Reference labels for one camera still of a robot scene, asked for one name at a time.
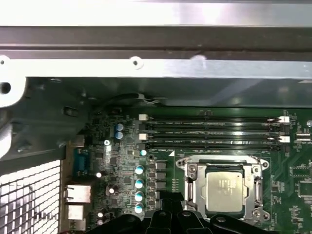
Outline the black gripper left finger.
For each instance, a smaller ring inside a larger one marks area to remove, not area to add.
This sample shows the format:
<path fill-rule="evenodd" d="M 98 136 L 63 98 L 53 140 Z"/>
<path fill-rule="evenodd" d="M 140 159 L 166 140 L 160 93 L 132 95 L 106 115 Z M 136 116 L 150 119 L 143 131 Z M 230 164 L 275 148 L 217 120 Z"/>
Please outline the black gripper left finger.
<path fill-rule="evenodd" d="M 177 192 L 160 192 L 159 208 L 148 211 L 143 219 L 124 214 L 99 225 L 88 234 L 169 234 L 177 211 Z"/>

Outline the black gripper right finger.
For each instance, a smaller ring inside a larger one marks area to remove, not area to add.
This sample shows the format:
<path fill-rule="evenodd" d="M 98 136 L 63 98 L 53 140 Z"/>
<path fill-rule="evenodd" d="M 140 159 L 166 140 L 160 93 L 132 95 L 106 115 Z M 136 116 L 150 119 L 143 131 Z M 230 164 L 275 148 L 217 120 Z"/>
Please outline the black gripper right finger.
<path fill-rule="evenodd" d="M 218 214 L 206 221 L 199 212 L 182 207 L 182 193 L 171 193 L 172 215 L 176 219 L 172 231 L 182 234 L 269 234 L 270 231 L 252 226 L 234 217 Z"/>

